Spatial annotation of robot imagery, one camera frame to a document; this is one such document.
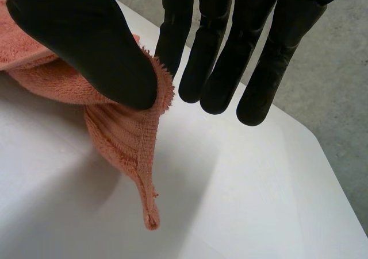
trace gloved hand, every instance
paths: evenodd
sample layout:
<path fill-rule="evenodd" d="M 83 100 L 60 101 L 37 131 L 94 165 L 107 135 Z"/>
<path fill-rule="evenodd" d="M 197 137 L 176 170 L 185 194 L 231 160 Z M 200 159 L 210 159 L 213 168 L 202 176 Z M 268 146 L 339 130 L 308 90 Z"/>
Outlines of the gloved hand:
<path fill-rule="evenodd" d="M 276 3 L 266 45 L 237 107 L 240 122 L 260 124 L 302 37 L 331 1 L 235 0 L 229 38 L 215 65 L 232 0 L 200 0 L 200 27 L 180 82 L 180 97 L 188 103 L 200 100 L 211 114 L 225 111 Z M 193 0 L 162 2 L 165 16 L 155 55 L 175 75 L 191 26 Z"/>
<path fill-rule="evenodd" d="M 7 0 L 28 35 L 76 68 L 97 91 L 134 109 L 150 108 L 157 81 L 115 0 Z"/>

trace fabric fold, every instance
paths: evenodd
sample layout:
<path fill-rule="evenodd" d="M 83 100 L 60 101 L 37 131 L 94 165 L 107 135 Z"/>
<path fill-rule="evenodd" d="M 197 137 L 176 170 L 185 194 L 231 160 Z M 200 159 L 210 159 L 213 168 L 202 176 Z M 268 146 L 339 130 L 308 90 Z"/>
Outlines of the fabric fold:
<path fill-rule="evenodd" d="M 157 98 L 152 108 L 136 111 L 102 96 L 75 69 L 27 36 L 10 18 L 5 0 L 0 0 L 0 71 L 34 94 L 84 107 L 95 148 L 135 182 L 144 223 L 155 230 L 160 219 L 152 183 L 154 149 L 159 118 L 171 104 L 174 87 L 159 60 L 143 51 L 156 72 Z"/>

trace gray concrete wall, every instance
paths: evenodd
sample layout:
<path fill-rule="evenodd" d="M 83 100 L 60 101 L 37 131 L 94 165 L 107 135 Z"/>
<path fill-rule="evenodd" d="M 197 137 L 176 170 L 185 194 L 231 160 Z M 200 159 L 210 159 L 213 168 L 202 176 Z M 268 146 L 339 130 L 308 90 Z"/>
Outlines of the gray concrete wall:
<path fill-rule="evenodd" d="M 161 0 L 120 0 L 157 26 Z M 191 46 L 200 14 L 195 0 Z M 247 83 L 270 27 L 244 74 Z M 275 105 L 319 139 L 365 232 L 368 233 L 368 3 L 337 0 L 304 37 Z"/>

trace microfiber cloth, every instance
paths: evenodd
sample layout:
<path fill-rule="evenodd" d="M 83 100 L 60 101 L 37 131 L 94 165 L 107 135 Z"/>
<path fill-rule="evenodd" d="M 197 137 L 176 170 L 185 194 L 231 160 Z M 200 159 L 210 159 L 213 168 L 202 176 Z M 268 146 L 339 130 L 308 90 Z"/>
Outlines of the microfiber cloth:
<path fill-rule="evenodd" d="M 83 105 L 96 149 L 136 183 L 144 223 L 150 230 L 157 229 L 160 219 L 152 165 L 159 118 L 174 95 L 170 74 L 158 59 L 144 51 L 157 75 L 156 101 L 143 111 L 120 105 L 102 96 L 75 69 L 26 35 L 10 18 L 5 1 L 0 0 L 0 71 L 6 71 L 34 94 Z"/>

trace white table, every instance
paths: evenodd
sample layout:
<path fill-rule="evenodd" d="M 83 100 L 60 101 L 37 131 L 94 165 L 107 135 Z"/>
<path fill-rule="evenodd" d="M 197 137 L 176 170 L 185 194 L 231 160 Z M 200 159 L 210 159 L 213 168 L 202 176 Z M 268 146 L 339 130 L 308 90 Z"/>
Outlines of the white table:
<path fill-rule="evenodd" d="M 159 29 L 121 7 L 154 51 Z M 368 258 L 317 139 L 274 106 L 260 126 L 242 125 L 243 91 L 219 116 L 176 96 L 159 127 L 162 225 L 151 232 L 135 185 L 93 149 L 81 109 L 1 76 L 0 258 Z"/>

